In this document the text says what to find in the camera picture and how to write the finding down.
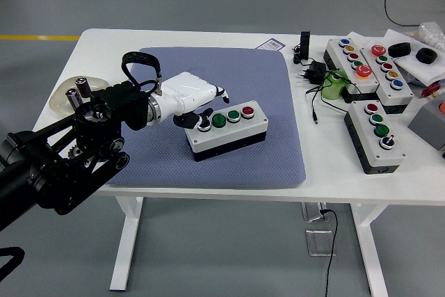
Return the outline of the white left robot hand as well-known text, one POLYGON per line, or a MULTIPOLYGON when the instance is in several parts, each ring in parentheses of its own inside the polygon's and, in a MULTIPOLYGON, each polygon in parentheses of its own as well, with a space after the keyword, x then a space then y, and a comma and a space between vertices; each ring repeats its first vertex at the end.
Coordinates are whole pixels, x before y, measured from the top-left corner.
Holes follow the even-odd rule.
POLYGON ((229 103, 229 96, 224 88, 210 84, 190 72, 182 72, 164 81, 161 88, 152 93, 153 121, 163 122, 173 115, 173 121, 178 127, 201 127, 208 121, 209 114, 197 114, 195 111, 216 97, 229 103))

